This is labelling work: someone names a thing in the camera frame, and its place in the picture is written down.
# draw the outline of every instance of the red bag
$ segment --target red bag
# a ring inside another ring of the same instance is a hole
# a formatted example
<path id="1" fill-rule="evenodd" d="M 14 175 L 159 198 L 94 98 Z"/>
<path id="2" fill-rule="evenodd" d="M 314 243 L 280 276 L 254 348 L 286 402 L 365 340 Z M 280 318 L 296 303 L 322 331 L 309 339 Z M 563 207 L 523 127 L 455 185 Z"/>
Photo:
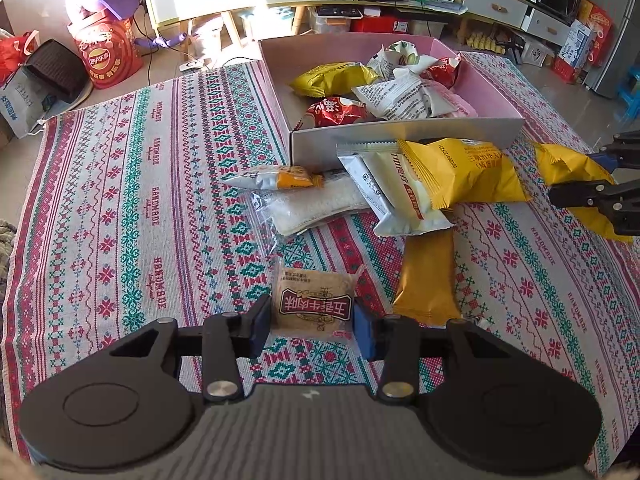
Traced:
<path id="1" fill-rule="evenodd" d="M 0 40 L 0 84 L 4 84 L 38 47 L 39 32 Z"/>

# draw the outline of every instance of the yellow snack package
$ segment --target yellow snack package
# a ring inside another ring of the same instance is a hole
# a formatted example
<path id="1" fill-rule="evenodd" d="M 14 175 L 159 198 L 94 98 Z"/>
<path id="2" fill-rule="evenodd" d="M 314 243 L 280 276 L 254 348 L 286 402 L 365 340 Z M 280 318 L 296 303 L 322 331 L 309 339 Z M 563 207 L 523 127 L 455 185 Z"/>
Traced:
<path id="1" fill-rule="evenodd" d="M 352 88 L 369 85 L 378 77 L 375 70 L 362 63 L 329 63 L 299 75 L 289 86 L 301 95 L 329 97 L 348 94 Z"/>
<path id="2" fill-rule="evenodd" d="M 398 140 L 398 145 L 429 190 L 434 208 L 461 202 L 529 200 L 509 157 L 490 142 Z"/>
<path id="3" fill-rule="evenodd" d="M 322 175 L 309 174 L 302 166 L 253 166 L 222 181 L 243 189 L 275 190 L 322 187 Z"/>
<path id="4" fill-rule="evenodd" d="M 609 171 L 583 153 L 558 144 L 533 143 L 540 175 L 546 186 L 575 180 L 606 180 L 615 184 Z M 632 243 L 633 237 L 617 235 L 613 225 L 597 207 L 567 208 L 587 229 L 609 240 Z"/>
<path id="5" fill-rule="evenodd" d="M 394 314 L 431 326 L 460 318 L 454 293 L 453 229 L 408 236 Z"/>

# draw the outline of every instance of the golden snack package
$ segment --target golden snack package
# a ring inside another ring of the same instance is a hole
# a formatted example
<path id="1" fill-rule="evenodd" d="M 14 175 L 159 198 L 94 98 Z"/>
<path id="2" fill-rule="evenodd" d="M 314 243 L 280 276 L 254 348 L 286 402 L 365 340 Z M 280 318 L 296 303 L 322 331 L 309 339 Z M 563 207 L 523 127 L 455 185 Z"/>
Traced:
<path id="1" fill-rule="evenodd" d="M 536 159 L 540 175 L 546 186 L 572 182 L 575 180 L 606 180 L 615 184 L 609 171 L 597 162 L 571 148 L 558 144 L 533 143 L 536 149 Z M 567 208 L 587 229 L 609 240 L 632 243 L 633 237 L 617 235 L 613 225 L 597 207 L 568 207 Z"/>
<path id="2" fill-rule="evenodd" d="M 430 326 L 461 317 L 454 280 L 453 229 L 407 237 L 394 314 Z"/>
<path id="3" fill-rule="evenodd" d="M 226 178 L 222 183 L 255 190 L 322 187 L 322 175 L 309 174 L 302 166 L 253 166 Z"/>
<path id="4" fill-rule="evenodd" d="M 355 274 L 284 267 L 276 262 L 271 311 L 274 335 L 349 339 L 353 297 L 364 266 Z"/>
<path id="5" fill-rule="evenodd" d="M 299 75 L 289 86 L 300 95 L 329 97 L 348 94 L 352 88 L 369 85 L 376 79 L 376 71 L 362 63 L 329 63 Z"/>
<path id="6" fill-rule="evenodd" d="M 398 145 L 429 190 L 434 208 L 529 199 L 509 157 L 490 142 L 442 139 L 419 144 L 398 140 Z"/>

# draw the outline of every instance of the table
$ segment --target table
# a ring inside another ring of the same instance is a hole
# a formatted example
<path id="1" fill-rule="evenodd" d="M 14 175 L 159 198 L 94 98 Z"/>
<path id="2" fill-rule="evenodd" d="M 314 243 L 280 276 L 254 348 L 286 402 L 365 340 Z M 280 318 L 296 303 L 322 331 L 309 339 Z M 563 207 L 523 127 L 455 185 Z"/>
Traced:
<path id="1" fill-rule="evenodd" d="M 640 420 L 638 245 L 603 240 L 550 206 L 527 139 L 588 147 L 508 61 L 465 59 L 526 118 L 508 154 L 532 200 L 454 208 L 458 303 L 595 395 L 604 424 L 587 466 L 602 474 Z M 36 384 L 156 317 L 201 324 L 269 290 L 239 191 L 220 184 L 285 160 L 263 70 L 186 75 L 47 124 L 2 308 L 7 416 L 23 456 L 18 410 Z M 365 213 L 311 230 L 286 246 L 286 264 L 365 264 L 357 293 L 389 312 L 402 240 L 376 238 L 375 222 Z M 199 389 L 197 361 L 185 361 L 180 380 Z M 278 338 L 239 368 L 248 391 L 263 381 L 372 386 L 381 363 L 338 344 Z M 423 390 L 443 379 L 438 360 L 420 370 Z"/>

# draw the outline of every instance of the refrigerator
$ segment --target refrigerator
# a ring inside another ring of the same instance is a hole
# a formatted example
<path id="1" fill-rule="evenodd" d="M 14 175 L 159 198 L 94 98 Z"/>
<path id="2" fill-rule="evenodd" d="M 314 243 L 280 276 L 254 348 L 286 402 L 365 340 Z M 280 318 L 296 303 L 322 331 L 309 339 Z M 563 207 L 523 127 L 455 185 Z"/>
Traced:
<path id="1" fill-rule="evenodd" d="M 640 52 L 640 0 L 590 0 L 613 22 L 609 53 L 600 67 L 592 68 L 584 84 L 604 97 L 613 98 L 626 72 Z"/>

